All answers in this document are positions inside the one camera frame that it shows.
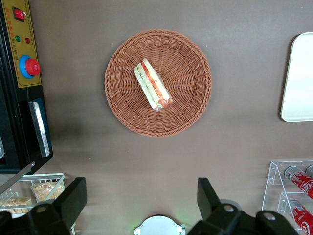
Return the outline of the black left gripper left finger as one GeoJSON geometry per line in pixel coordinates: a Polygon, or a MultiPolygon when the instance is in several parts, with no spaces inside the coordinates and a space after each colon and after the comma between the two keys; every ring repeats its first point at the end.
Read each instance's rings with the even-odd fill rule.
{"type": "Polygon", "coordinates": [[[87,185],[85,177],[75,178],[54,200],[53,206],[68,228],[76,222],[87,204],[87,185]]]}

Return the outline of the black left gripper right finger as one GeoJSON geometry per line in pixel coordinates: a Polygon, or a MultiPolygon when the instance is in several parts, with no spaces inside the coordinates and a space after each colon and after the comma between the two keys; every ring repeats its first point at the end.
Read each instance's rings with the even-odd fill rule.
{"type": "Polygon", "coordinates": [[[219,197],[207,178],[198,178],[197,204],[203,220],[207,220],[215,208],[221,204],[219,197]]]}

